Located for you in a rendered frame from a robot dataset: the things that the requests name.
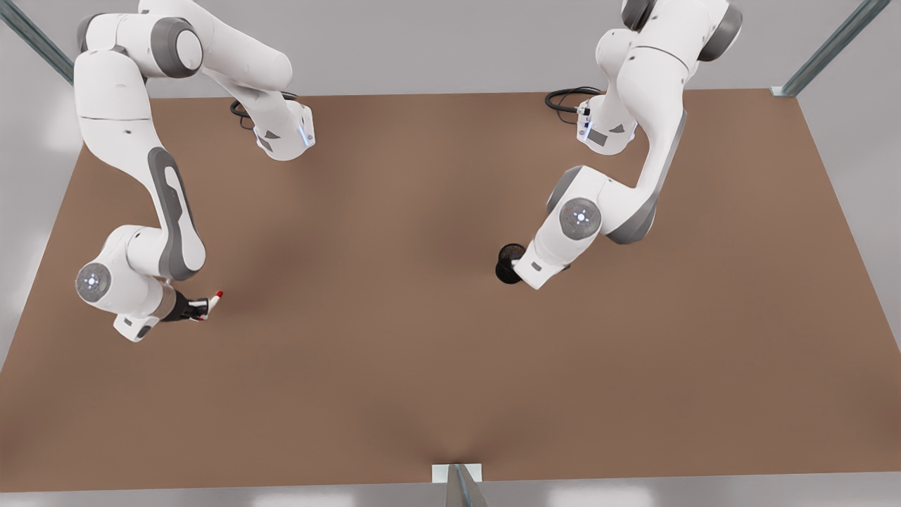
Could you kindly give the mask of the black round cup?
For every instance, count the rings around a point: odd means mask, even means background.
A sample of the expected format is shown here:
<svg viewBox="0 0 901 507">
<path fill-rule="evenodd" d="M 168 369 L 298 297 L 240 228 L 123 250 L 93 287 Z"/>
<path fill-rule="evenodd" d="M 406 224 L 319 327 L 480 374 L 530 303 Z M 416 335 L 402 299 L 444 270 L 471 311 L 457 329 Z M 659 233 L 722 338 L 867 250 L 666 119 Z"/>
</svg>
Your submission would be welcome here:
<svg viewBox="0 0 901 507">
<path fill-rule="evenodd" d="M 514 262 L 518 262 L 526 250 L 524 245 L 516 243 L 506 244 L 500 249 L 495 274 L 501 282 L 505 284 L 521 282 L 522 278 L 514 270 Z"/>
</svg>

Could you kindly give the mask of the silver frame post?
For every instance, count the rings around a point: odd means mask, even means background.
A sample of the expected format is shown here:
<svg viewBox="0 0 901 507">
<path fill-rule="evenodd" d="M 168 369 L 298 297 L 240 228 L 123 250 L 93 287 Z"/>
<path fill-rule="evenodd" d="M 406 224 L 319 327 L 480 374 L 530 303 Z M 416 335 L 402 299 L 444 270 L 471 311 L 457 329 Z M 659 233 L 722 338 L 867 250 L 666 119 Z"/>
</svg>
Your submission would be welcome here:
<svg viewBox="0 0 901 507">
<path fill-rule="evenodd" d="M 891 0 L 862 0 L 820 48 L 786 80 L 785 84 L 769 88 L 770 95 L 796 97 L 890 3 Z"/>
<path fill-rule="evenodd" d="M 433 464 L 431 481 L 446 484 L 445 507 L 489 507 L 480 490 L 482 464 Z"/>
<path fill-rule="evenodd" d="M 73 62 L 12 0 L 0 0 L 0 20 L 3 20 L 52 70 L 68 84 L 73 84 Z"/>
</svg>

